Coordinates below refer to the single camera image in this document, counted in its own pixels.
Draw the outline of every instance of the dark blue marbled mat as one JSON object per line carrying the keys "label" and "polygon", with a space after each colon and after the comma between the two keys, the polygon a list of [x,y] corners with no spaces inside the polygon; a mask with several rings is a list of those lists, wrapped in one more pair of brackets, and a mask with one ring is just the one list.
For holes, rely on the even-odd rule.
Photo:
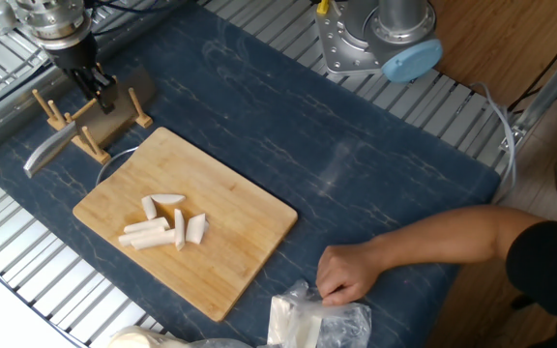
{"label": "dark blue marbled mat", "polygon": [[[143,65],[159,94],[155,125],[134,126],[109,149],[166,127],[283,200],[299,221],[222,323],[191,307],[73,217],[100,166],[69,146],[29,180],[22,164],[53,130],[37,118],[0,146],[0,186],[178,337],[265,343],[270,298],[298,278],[314,283],[327,245],[363,242],[452,208],[488,202],[498,175],[435,137],[324,79],[197,7],[185,5],[106,62],[121,78]],[[58,102],[74,111],[77,92]],[[364,302],[369,347],[420,347],[457,267],[383,274]]]}

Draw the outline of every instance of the plastic bag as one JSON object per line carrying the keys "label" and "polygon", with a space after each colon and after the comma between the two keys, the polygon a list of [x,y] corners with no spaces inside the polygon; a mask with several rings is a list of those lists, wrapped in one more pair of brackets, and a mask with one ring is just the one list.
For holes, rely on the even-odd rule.
{"label": "plastic bag", "polygon": [[323,306],[304,280],[272,298],[269,346],[366,348],[370,332],[371,311],[367,305]]}

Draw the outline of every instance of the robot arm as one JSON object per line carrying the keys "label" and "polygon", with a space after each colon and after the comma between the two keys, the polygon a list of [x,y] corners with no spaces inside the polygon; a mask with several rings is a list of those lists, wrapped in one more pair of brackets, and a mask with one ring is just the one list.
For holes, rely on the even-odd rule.
{"label": "robot arm", "polygon": [[97,65],[98,45],[85,12],[93,1],[15,0],[16,16],[55,65],[71,78],[87,100],[96,99],[105,113],[117,99],[116,81]]}

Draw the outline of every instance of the white cable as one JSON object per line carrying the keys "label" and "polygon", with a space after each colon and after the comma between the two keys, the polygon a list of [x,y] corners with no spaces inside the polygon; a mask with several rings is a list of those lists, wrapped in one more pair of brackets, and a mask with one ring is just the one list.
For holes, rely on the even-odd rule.
{"label": "white cable", "polygon": [[515,166],[515,143],[514,143],[514,136],[513,130],[511,129],[511,125],[509,124],[509,111],[506,107],[500,107],[500,105],[496,104],[489,93],[489,89],[487,86],[482,82],[473,83],[472,86],[481,86],[484,89],[484,93],[487,96],[487,100],[489,104],[493,108],[493,111],[498,115],[500,118],[500,122],[502,122],[502,126],[504,127],[504,135],[507,139],[507,144],[509,146],[509,164],[507,165],[507,169],[502,176],[502,182],[500,183],[500,187],[503,186],[507,179],[509,178],[509,174],[511,174],[511,186],[509,189],[502,195],[495,204],[498,204],[505,200],[509,194],[513,191],[516,180],[517,180],[517,171]]}
{"label": "white cable", "polygon": [[119,153],[119,154],[113,156],[112,159],[110,159],[107,163],[105,163],[105,164],[103,165],[103,167],[101,168],[101,171],[98,173],[98,177],[96,178],[96,186],[103,180],[104,171],[106,170],[106,168],[107,168],[109,165],[111,165],[111,163],[113,163],[115,160],[119,159],[119,158],[122,157],[123,155],[125,155],[125,154],[127,154],[127,153],[131,153],[131,152],[135,151],[135,150],[138,149],[138,148],[139,148],[138,146],[135,146],[135,147],[133,147],[133,148],[131,148],[131,149],[124,150],[124,151],[122,151],[121,153]]}

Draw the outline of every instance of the cable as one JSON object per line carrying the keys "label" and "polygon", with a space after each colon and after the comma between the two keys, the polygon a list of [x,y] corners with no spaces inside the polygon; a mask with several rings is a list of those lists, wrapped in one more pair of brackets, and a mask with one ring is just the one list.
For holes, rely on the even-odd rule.
{"label": "cable", "polygon": [[155,13],[159,13],[159,12],[162,12],[162,11],[171,10],[171,9],[180,5],[179,2],[176,1],[173,4],[164,5],[162,7],[155,8],[155,9],[152,8],[153,7],[153,5],[152,5],[152,6],[148,7],[147,9],[137,10],[137,9],[132,9],[132,8],[127,8],[127,7],[111,4],[108,1],[97,1],[96,3],[99,4],[100,6],[106,6],[110,9],[113,9],[113,10],[119,10],[119,11],[128,12],[128,13],[132,13],[132,14],[137,14],[137,15],[155,14]]}
{"label": "cable", "polygon": [[509,106],[509,110],[513,111],[521,101],[528,98],[528,94],[531,93],[532,89],[539,83],[539,81],[542,79],[543,76],[545,76],[545,74],[551,69],[551,67],[553,67],[556,61],[557,61],[557,53],[555,56],[553,56],[551,61],[549,61],[549,64],[547,64],[547,66],[542,70],[542,72],[539,73],[537,78],[535,78],[534,81],[532,81],[530,86],[528,86],[528,88],[523,92],[523,94],[521,94],[521,96],[516,101],[513,101],[511,106]]}
{"label": "cable", "polygon": [[134,151],[135,151],[136,149],[138,149],[138,148],[139,148],[138,146],[135,146],[135,147],[133,147],[133,148],[131,148],[131,149],[124,150],[124,151],[122,151],[121,153],[119,153],[119,154],[113,156],[112,159],[110,159],[107,163],[105,163],[105,164],[103,165],[103,168],[101,168],[101,171],[98,173],[98,177],[96,178],[96,186],[102,181],[102,177],[103,177],[104,171],[106,170],[106,168],[107,168],[109,165],[111,165],[111,163],[113,163],[115,160],[119,159],[120,157],[122,157],[123,155],[125,155],[125,154],[127,154],[127,153],[134,152]]}
{"label": "cable", "polygon": [[487,97],[487,100],[489,101],[489,104],[493,108],[493,111],[496,113],[496,115],[498,115],[498,118],[500,119],[500,122],[502,123],[502,126],[504,128],[504,135],[505,135],[505,138],[507,139],[507,144],[509,146],[509,165],[507,165],[507,169],[505,170],[504,175],[502,176],[502,182],[500,183],[500,187],[503,186],[504,183],[506,183],[507,179],[509,178],[509,175],[511,175],[511,186],[495,202],[495,204],[499,204],[500,202],[505,200],[509,196],[509,194],[511,194],[511,192],[514,189],[516,179],[517,179],[516,166],[515,166],[515,143],[514,143],[513,130],[511,129],[511,125],[509,124],[508,109],[506,107],[500,108],[500,106],[493,101],[493,98],[491,97],[491,94],[489,93],[489,89],[487,88],[487,86],[484,83],[476,82],[476,83],[473,83],[470,87],[474,87],[474,86],[483,87],[484,93]]}
{"label": "cable", "polygon": [[[156,6],[156,4],[158,4],[158,2],[159,2],[159,0],[154,0],[154,3],[152,5],[150,5],[147,8],[147,10],[150,10],[150,9],[154,8],[154,6]],[[105,34],[116,32],[118,30],[124,29],[124,28],[128,27],[129,25],[135,23],[137,20],[138,20],[138,17],[134,16],[134,17],[130,18],[129,20],[125,21],[124,23],[122,23],[120,25],[114,26],[110,29],[106,29],[106,30],[103,30],[103,31],[98,32],[98,33],[94,33],[94,36],[100,36],[100,35],[105,35]]]}

